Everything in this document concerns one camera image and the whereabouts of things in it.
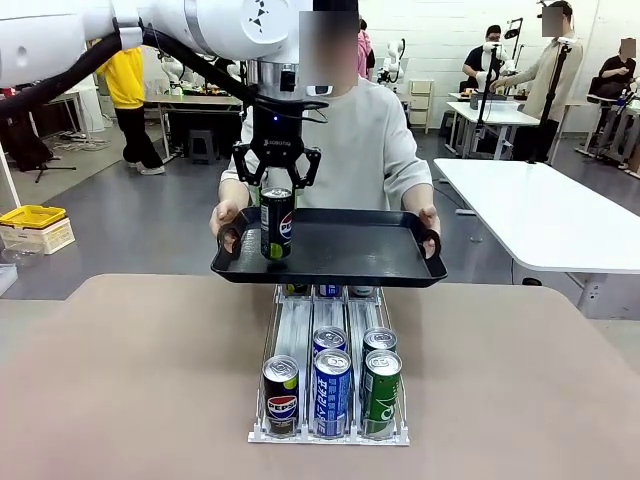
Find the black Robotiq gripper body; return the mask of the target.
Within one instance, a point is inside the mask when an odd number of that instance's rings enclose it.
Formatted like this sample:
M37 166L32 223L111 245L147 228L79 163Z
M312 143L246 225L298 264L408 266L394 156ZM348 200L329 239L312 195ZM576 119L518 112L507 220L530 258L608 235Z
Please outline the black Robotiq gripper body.
M260 100L253 105L251 152L257 168L292 167L304 153L301 101Z

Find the person's right hand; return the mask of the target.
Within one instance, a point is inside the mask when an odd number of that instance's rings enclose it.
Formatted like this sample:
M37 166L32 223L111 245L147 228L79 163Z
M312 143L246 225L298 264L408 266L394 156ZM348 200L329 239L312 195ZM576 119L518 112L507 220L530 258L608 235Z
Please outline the person's right hand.
M248 200L221 200L213 209L209 220L209 227L215 240L221 229L233 223L239 212L249 205Z

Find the person's left hand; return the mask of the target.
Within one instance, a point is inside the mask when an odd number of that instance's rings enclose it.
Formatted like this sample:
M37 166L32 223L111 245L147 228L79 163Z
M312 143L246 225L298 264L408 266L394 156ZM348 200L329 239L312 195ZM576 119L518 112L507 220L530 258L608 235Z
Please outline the person's left hand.
M421 208L418 216L427 229L433 230L438 235L441 235L440 218L434 205ZM432 239L429 239L423 243L423 246L427 253L432 254L435 251L436 244Z

